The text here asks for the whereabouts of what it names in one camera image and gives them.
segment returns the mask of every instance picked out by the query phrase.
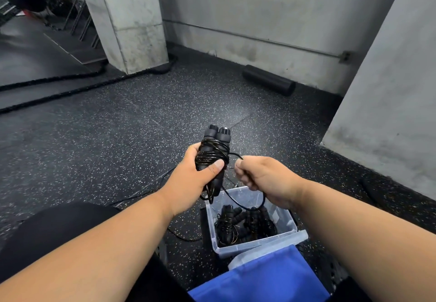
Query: forearm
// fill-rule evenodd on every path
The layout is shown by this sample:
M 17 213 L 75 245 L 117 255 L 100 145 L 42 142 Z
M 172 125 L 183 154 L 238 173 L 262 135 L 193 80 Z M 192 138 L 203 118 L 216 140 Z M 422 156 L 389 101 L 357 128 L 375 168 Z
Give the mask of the forearm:
M 436 235 L 315 182 L 306 181 L 297 208 L 374 301 L 436 296 Z
M 160 192 L 62 245 L 0 285 L 5 301 L 124 301 L 171 219 Z

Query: blue bag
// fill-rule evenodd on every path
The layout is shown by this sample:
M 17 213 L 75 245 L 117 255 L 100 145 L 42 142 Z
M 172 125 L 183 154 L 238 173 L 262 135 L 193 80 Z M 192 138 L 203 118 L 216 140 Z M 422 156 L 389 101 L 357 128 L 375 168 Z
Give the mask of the blue bag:
M 189 291 L 196 302 L 324 302 L 330 295 L 293 245 Z

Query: plastic storage box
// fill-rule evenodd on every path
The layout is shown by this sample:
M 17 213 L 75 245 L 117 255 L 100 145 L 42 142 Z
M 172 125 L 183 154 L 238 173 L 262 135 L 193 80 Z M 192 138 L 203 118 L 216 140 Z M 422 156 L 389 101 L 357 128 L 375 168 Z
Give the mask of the plastic storage box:
M 243 206 L 258 207 L 262 203 L 263 195 L 259 191 L 250 191 L 247 186 L 229 189 L 227 191 L 232 198 Z M 217 221 L 217 215 L 221 212 L 221 208 L 224 205 L 231 204 L 234 208 L 238 207 L 232 199 L 223 191 L 214 198 L 213 204 L 206 202 L 206 211 L 208 213 L 209 230 L 211 233 L 212 248 L 220 258 L 226 258 L 243 253 L 244 251 L 262 246 L 274 240 L 279 240 L 297 232 L 297 226 L 292 219 L 289 211 L 281 209 L 278 206 L 273 205 L 268 200 L 265 201 L 265 208 L 268 210 L 270 218 L 275 222 L 277 226 L 277 235 L 264 239 L 259 239 L 251 242 L 245 242 L 243 244 L 236 244 L 227 247 L 218 247 L 218 242 L 215 234 L 215 222 Z

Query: hand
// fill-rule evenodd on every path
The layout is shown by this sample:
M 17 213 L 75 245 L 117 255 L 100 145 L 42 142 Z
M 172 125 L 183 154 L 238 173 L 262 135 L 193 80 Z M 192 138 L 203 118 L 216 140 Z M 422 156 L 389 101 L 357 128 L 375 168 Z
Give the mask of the hand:
M 235 163 L 237 178 L 252 191 L 260 190 L 283 209 L 294 209 L 302 198 L 307 180 L 279 161 L 264 156 L 243 156 Z
M 173 215 L 188 210 L 200 197 L 204 185 L 216 177 L 224 167 L 223 160 L 217 160 L 204 170 L 197 171 L 195 156 L 200 143 L 189 146 L 182 162 L 174 169 L 165 186 L 158 192 L 171 208 Z

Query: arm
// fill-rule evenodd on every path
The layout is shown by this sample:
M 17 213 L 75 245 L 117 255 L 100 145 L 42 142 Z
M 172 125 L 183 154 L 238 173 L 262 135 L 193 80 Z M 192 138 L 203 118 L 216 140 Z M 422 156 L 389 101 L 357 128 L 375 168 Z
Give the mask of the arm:
M 435 234 L 303 179 L 270 157 L 244 156 L 235 171 L 250 189 L 295 209 L 374 301 L 434 301 Z
M 199 144 L 186 151 L 165 186 L 0 285 L 4 301 L 124 301 L 172 218 L 198 199 L 224 166 L 197 172 Z

